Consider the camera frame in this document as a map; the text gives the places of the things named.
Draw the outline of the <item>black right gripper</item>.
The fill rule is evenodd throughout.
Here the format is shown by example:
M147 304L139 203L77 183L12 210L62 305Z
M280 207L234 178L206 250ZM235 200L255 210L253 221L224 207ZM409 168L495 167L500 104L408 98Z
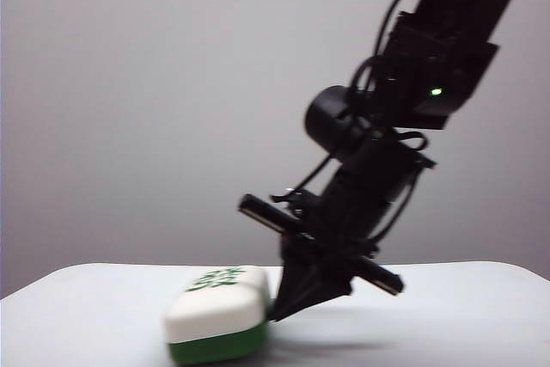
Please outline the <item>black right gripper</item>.
M281 321L304 309L351 294L355 277L392 295L400 294L400 277L373 259L391 229L376 227L405 188L435 167L420 147L405 144L407 132L395 138L367 139L349 156L321 194L304 189L274 197L273 203L244 195L238 209L281 235L283 274L272 305ZM274 204L285 202L288 210Z

